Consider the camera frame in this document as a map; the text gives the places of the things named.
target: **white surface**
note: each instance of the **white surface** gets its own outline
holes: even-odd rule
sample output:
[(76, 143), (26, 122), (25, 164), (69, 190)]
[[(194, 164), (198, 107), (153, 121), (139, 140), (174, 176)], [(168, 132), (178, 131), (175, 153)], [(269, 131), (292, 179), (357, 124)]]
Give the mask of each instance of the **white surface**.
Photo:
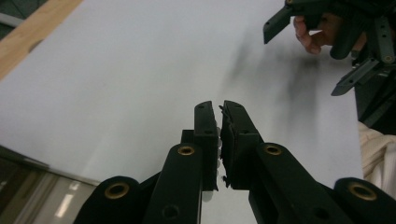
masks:
[[(193, 127), (195, 105), (232, 100), (316, 180), (361, 177), (353, 92), (330, 96), (349, 61), (307, 55), (291, 26), (264, 46), (282, 5), (85, 0), (0, 83), (0, 144), (68, 173), (142, 181)], [(254, 223), (246, 193), (220, 189), (202, 223)]]

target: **wooden edge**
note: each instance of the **wooden edge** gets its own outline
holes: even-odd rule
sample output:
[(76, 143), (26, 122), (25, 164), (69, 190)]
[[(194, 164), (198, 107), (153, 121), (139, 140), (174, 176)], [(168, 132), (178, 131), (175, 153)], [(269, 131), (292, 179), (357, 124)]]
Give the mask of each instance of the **wooden edge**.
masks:
[(81, 2), (82, 0), (49, 0), (0, 41), (0, 81)]

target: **person's arm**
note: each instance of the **person's arm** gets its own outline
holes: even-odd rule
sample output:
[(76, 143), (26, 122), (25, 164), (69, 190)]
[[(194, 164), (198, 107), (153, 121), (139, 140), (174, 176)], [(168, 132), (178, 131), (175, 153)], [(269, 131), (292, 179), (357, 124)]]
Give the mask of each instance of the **person's arm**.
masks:
[[(305, 47), (305, 50), (312, 54), (319, 54), (321, 47), (331, 46), (340, 29), (342, 19), (330, 13), (323, 14), (322, 20), (318, 25), (318, 32), (311, 35), (306, 29), (304, 16), (296, 16), (293, 24), (297, 39)], [(354, 50), (359, 50), (366, 42), (366, 36), (361, 35), (354, 46)]]
[(396, 136), (359, 123), (364, 179), (396, 199)]

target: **brass grommet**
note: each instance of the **brass grommet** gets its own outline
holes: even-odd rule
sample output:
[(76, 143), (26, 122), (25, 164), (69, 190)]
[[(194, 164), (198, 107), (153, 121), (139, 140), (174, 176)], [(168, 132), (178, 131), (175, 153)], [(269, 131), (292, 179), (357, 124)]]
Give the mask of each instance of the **brass grommet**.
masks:
[(274, 155), (274, 156), (278, 156), (278, 155), (282, 154), (282, 149), (280, 149), (279, 147), (276, 147), (276, 146), (272, 146), (272, 145), (265, 146), (264, 151), (266, 153)]
[(377, 198), (376, 193), (372, 189), (367, 188), (361, 183), (352, 182), (347, 188), (353, 195), (365, 201), (374, 201)]
[(177, 150), (178, 154), (183, 155), (183, 156), (190, 156), (192, 155), (195, 151), (193, 147), (180, 147)]
[(385, 56), (384, 61), (390, 63), (393, 60), (392, 56)]
[(118, 182), (107, 187), (105, 196), (108, 199), (118, 199), (125, 196), (129, 191), (129, 185), (125, 182)]

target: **finger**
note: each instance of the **finger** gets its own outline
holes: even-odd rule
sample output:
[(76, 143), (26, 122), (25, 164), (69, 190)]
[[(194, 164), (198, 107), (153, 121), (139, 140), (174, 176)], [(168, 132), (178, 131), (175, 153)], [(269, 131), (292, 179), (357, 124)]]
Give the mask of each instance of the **finger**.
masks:
[(353, 46), (353, 49), (361, 50), (363, 48), (363, 46), (366, 44), (366, 42), (367, 42), (367, 37), (366, 37), (366, 34), (363, 33), (356, 41), (355, 46)]
[(305, 35), (306, 33), (308, 33), (308, 31), (306, 30), (306, 25), (303, 21), (294, 20), (293, 24), (294, 24), (294, 28), (295, 28), (295, 32), (296, 32), (297, 36), (302, 36), (302, 35)]
[(295, 21), (304, 21), (304, 20), (305, 20), (305, 17), (304, 17), (304, 16), (295, 16), (295, 17), (294, 17), (294, 20), (295, 20)]
[(321, 47), (315, 46), (315, 45), (310, 45), (305, 48), (306, 52), (311, 53), (311, 54), (319, 54), (321, 52)]
[(306, 33), (301, 36), (297, 36), (297, 39), (300, 41), (300, 43), (307, 48), (309, 45), (312, 43), (312, 36), (309, 33)]
[(312, 44), (316, 45), (318, 47), (322, 47), (323, 45), (331, 45), (332, 41), (329, 39), (329, 37), (325, 34), (325, 32), (317, 32), (314, 35), (311, 35), (312, 38)]
[(339, 29), (342, 21), (343, 19), (340, 17), (334, 16), (333, 14), (330, 13), (324, 13), (318, 24), (318, 29), (336, 31)]

